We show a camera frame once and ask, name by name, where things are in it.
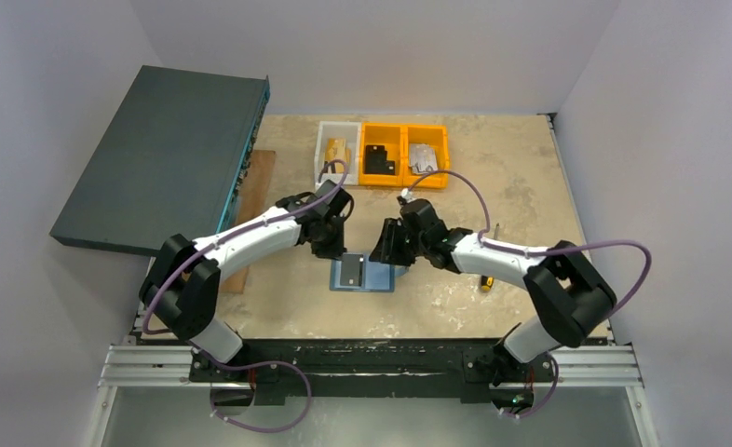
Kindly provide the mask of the black credit card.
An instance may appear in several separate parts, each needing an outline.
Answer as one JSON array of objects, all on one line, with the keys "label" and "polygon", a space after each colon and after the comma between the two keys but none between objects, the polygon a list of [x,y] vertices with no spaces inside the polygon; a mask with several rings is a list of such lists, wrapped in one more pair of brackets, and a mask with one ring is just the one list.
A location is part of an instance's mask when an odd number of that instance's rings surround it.
[{"label": "black credit card", "polygon": [[344,254],[340,261],[338,285],[344,288],[361,288],[364,282],[364,265],[362,253]]}]

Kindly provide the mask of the teal card holder wallet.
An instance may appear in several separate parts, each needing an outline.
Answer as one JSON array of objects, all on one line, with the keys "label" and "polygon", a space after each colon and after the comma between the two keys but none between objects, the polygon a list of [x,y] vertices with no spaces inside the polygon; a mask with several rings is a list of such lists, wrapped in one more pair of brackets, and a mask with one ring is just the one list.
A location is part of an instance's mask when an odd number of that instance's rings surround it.
[{"label": "teal card holder wallet", "polygon": [[408,272],[406,266],[396,266],[370,262],[367,253],[364,255],[364,282],[361,288],[344,288],[338,285],[340,261],[333,260],[330,273],[329,289],[331,291],[351,292],[393,292],[396,279]]}]

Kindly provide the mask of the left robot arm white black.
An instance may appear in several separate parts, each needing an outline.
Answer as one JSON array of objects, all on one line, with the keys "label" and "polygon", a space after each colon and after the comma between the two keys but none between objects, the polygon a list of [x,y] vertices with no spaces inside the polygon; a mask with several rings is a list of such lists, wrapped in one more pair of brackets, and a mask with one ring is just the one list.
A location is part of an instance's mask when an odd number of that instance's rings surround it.
[{"label": "left robot arm white black", "polygon": [[277,251],[304,244],[320,259],[340,258],[346,252],[344,225],[354,206],[341,184],[326,181],[313,192],[285,196],[222,233],[194,240],[169,237],[139,291],[145,316],[158,318],[166,332],[216,361],[231,361],[244,342],[215,315],[221,284]]}]

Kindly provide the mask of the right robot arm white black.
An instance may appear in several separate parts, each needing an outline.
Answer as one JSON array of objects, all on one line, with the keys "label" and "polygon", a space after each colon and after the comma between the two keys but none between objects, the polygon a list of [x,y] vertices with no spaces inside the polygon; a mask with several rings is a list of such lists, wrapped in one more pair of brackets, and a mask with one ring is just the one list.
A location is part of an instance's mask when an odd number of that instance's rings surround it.
[{"label": "right robot arm white black", "polygon": [[520,364],[559,346],[580,346],[617,304],[611,287],[571,242],[523,247],[449,228],[425,199],[404,202],[399,217],[385,219],[369,256],[396,266],[411,266],[419,258],[440,270],[491,277],[529,294],[535,316],[497,348],[500,356]]}]

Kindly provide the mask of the black cards in yellow bin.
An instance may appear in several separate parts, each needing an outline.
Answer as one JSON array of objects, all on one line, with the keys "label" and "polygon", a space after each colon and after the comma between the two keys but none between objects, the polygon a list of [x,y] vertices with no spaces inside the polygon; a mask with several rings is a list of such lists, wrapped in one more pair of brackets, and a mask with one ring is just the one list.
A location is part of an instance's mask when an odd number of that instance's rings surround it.
[{"label": "black cards in yellow bin", "polygon": [[370,144],[364,149],[363,172],[367,175],[395,175],[396,162],[388,158],[382,144]]}]

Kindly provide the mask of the gold cards in white bin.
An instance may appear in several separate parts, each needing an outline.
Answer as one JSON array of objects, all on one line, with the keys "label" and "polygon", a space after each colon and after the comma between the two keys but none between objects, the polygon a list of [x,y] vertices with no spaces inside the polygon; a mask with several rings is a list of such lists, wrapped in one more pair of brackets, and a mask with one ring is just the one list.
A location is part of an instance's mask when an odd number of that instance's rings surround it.
[{"label": "gold cards in white bin", "polygon": [[353,159],[353,143],[341,137],[328,138],[323,143],[322,172],[330,174],[349,173]]}]

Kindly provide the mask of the silver cards in yellow bin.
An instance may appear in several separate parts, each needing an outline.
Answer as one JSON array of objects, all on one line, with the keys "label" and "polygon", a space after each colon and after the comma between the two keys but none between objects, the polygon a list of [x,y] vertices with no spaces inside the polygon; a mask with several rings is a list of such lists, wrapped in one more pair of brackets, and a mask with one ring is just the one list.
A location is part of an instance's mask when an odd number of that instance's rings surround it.
[{"label": "silver cards in yellow bin", "polygon": [[408,166],[412,175],[420,176],[439,169],[435,148],[426,143],[409,144]]}]

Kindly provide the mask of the wooden board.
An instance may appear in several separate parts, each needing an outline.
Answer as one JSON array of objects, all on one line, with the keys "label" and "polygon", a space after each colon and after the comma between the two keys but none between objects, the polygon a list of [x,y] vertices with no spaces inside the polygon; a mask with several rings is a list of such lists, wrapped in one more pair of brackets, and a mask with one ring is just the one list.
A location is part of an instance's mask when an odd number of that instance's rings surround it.
[{"label": "wooden board", "polygon": [[[248,175],[245,177],[237,195],[236,214],[230,227],[259,216],[265,210],[265,202],[272,180],[277,153],[268,150],[255,150],[251,153]],[[223,293],[242,294],[245,289],[249,268],[243,267],[222,284]]]}]

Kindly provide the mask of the white plastic bin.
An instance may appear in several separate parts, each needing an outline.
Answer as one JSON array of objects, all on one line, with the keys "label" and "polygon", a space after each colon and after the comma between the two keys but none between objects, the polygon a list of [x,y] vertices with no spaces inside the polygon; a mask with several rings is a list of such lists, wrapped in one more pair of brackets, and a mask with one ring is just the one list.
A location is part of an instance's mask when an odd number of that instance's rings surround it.
[{"label": "white plastic bin", "polygon": [[345,176],[345,185],[359,184],[360,122],[321,121],[315,150],[314,181],[320,186]]}]

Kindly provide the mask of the yellow bin middle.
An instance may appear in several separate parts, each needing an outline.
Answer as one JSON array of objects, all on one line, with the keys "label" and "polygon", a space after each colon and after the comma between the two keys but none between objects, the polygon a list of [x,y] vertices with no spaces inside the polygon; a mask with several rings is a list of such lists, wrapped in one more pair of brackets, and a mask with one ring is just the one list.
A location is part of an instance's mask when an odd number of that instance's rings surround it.
[{"label": "yellow bin middle", "polygon": [[361,124],[359,185],[399,187],[404,129],[400,124]]}]

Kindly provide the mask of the yellow bin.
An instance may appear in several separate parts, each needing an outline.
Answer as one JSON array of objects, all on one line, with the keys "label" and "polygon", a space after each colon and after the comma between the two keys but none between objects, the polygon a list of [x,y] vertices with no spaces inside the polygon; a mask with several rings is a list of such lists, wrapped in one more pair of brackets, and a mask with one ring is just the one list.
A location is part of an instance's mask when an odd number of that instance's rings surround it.
[{"label": "yellow bin", "polygon": [[361,124],[359,185],[399,187],[404,129],[400,124]]},{"label": "yellow bin", "polygon": [[411,186],[423,174],[450,167],[446,127],[420,124],[405,126],[402,132],[399,170],[403,186]]}]

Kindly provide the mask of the yellow bin right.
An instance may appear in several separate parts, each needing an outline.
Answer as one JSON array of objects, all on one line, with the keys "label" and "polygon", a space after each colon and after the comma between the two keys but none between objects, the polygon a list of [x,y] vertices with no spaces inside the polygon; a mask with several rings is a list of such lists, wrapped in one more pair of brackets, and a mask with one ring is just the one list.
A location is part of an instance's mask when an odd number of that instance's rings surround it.
[{"label": "yellow bin right", "polygon": [[399,170],[403,186],[411,186],[423,174],[450,167],[446,127],[420,124],[405,126],[402,132]]}]

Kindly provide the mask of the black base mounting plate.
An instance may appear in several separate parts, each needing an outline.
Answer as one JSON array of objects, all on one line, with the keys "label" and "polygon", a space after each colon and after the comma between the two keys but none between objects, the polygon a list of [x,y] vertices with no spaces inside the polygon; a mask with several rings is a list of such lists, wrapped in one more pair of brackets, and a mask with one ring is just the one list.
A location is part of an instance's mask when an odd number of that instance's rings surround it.
[{"label": "black base mounting plate", "polygon": [[557,383],[549,353],[527,364],[499,355],[493,338],[250,339],[225,366],[191,360],[194,383],[242,384],[258,405],[288,397],[457,399],[530,407]]}]

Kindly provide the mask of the yellow handled screwdriver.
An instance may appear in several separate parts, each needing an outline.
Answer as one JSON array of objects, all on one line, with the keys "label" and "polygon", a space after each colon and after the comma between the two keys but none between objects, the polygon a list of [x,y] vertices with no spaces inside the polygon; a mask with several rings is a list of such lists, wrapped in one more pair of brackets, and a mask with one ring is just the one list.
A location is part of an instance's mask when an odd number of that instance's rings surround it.
[{"label": "yellow handled screwdriver", "polygon": [[[500,232],[500,223],[497,223],[495,225],[495,229],[493,231],[493,239],[498,239]],[[495,279],[493,277],[488,276],[481,276],[480,277],[480,283],[479,283],[479,290],[482,293],[489,292],[495,284]]]}]

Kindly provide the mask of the dark grey network switch box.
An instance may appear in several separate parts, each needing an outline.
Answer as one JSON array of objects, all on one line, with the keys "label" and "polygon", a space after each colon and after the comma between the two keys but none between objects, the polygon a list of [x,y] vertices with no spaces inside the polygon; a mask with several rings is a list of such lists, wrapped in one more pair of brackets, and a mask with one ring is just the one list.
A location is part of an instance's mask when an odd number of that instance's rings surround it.
[{"label": "dark grey network switch box", "polygon": [[151,257],[175,234],[223,231],[269,99],[267,78],[144,65],[50,235]]}]

